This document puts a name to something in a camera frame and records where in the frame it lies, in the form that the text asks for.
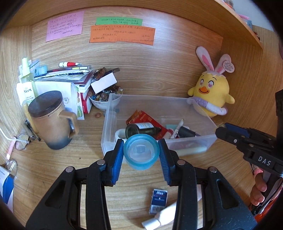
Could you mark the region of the right hand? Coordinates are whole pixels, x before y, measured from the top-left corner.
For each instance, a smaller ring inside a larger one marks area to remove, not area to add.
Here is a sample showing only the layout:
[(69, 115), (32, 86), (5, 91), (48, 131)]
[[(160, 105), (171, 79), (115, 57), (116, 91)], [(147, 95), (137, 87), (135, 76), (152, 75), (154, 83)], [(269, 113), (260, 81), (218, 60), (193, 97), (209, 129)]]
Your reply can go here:
[(262, 194), (267, 190), (267, 185), (263, 180), (263, 170), (258, 168), (254, 171), (254, 180), (255, 184), (252, 187), (250, 193), (250, 201), (253, 205), (258, 206), (265, 200), (264, 195)]

